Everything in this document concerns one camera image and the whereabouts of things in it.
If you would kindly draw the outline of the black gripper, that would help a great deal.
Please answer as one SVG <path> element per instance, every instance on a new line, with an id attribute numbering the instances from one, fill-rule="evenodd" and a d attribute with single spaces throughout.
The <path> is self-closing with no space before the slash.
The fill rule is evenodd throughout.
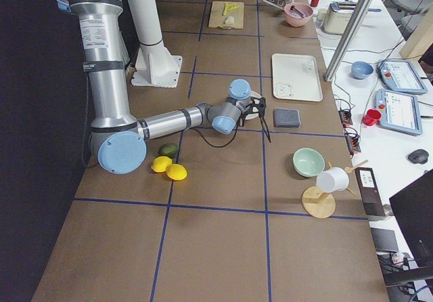
<path id="1" fill-rule="evenodd" d="M 250 98 L 250 103 L 246 106 L 246 110 L 241 113 L 237 124 L 240 127 L 243 127 L 246 120 L 250 120 L 259 116 L 260 124 L 265 137 L 267 138 L 268 142 L 271 143 L 271 134 L 268 124 L 265 120 L 266 107 L 266 99 L 264 97 Z"/>

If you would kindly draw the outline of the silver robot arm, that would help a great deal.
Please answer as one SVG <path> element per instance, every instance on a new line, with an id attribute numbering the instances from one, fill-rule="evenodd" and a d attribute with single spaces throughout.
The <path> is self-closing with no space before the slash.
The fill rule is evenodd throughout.
<path id="1" fill-rule="evenodd" d="M 164 45 L 156 0 L 57 0 L 58 7 L 78 17 L 85 60 L 83 70 L 93 94 L 95 118 L 90 149 L 100 166 L 113 174 L 137 169 L 147 154 L 148 140 L 203 124 L 219 133 L 235 134 L 246 116 L 263 116 L 266 101 L 251 94 L 247 81 L 230 83 L 224 102 L 197 104 L 148 118 L 129 109 L 125 66 L 127 51 L 118 18 L 127 1 L 139 39 L 135 72 L 138 86 L 176 87 L 182 59 Z"/>

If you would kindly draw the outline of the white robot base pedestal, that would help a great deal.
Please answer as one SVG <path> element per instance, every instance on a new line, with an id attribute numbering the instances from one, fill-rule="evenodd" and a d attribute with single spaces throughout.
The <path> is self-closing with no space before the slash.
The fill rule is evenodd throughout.
<path id="1" fill-rule="evenodd" d="M 139 52 L 135 63 L 134 86 L 175 88 L 183 58 L 165 47 L 156 0 L 128 0 Z"/>

